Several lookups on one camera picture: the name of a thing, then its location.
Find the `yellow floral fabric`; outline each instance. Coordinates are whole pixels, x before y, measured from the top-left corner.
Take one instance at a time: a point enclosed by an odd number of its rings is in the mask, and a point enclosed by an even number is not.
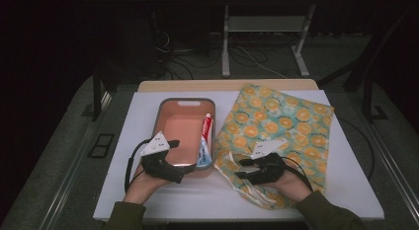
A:
[[[293,206],[275,190],[253,186],[234,172],[240,171],[241,159],[250,158],[256,142],[285,138],[275,152],[299,163],[313,189],[324,192],[332,116],[330,106],[246,85],[215,138],[214,165],[244,198],[269,209]]]

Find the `floral cloth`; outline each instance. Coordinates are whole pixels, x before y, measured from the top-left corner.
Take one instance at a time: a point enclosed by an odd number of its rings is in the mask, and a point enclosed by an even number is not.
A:
[[[293,206],[275,190],[237,178],[239,160],[250,158],[256,142],[285,138],[275,152],[299,163],[313,189],[324,193],[332,116],[330,106],[246,85],[216,136],[214,165],[246,199],[269,209]]]

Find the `red toothpaste tube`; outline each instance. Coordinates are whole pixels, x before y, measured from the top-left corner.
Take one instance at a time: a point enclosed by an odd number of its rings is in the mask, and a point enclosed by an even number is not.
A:
[[[198,152],[197,168],[204,168],[211,162],[211,142],[212,142],[212,118],[210,114],[206,114],[203,121],[203,133],[201,136],[200,151]]]

